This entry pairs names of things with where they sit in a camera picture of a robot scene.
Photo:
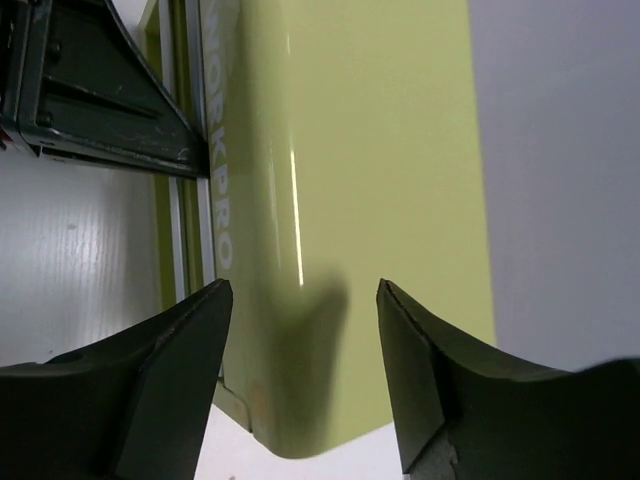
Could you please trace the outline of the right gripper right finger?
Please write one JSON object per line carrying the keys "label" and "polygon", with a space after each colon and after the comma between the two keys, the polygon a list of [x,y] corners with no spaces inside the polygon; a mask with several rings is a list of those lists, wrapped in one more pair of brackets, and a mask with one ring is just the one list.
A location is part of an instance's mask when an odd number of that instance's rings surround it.
{"label": "right gripper right finger", "polygon": [[637,360],[556,370],[480,341],[388,280],[376,301],[406,478],[638,477]]}

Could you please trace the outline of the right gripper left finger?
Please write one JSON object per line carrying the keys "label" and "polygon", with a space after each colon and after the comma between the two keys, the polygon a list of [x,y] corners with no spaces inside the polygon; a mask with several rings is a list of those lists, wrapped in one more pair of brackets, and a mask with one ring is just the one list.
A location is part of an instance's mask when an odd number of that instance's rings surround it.
{"label": "right gripper left finger", "polygon": [[4,367],[2,477],[192,478],[232,305],[216,280],[101,341]]}

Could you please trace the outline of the green metal drawer chest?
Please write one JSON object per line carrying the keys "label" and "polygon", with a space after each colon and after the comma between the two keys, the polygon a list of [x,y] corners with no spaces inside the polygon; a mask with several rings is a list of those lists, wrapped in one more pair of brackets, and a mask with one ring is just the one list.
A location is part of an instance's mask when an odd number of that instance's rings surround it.
{"label": "green metal drawer chest", "polygon": [[389,279],[495,338],[466,1],[198,1],[217,278],[215,405],[273,454],[391,419]]}

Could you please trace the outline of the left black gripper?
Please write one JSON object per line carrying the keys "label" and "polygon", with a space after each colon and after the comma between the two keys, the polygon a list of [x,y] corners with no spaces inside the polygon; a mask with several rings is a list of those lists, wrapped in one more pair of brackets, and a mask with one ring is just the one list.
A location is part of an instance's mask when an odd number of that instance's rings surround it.
{"label": "left black gripper", "polygon": [[29,40],[29,139],[44,152],[204,177],[206,145],[109,1],[1,2],[1,152],[35,156],[20,132]]}

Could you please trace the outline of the drawer of chest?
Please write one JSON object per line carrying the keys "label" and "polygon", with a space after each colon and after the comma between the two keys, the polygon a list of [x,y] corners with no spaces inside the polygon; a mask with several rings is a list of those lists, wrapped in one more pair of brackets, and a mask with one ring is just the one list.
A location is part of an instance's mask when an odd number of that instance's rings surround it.
{"label": "drawer of chest", "polygon": [[[207,132],[200,3],[149,1],[139,27],[143,54],[196,130]],[[166,309],[216,277],[208,178],[155,175],[158,293]]]}

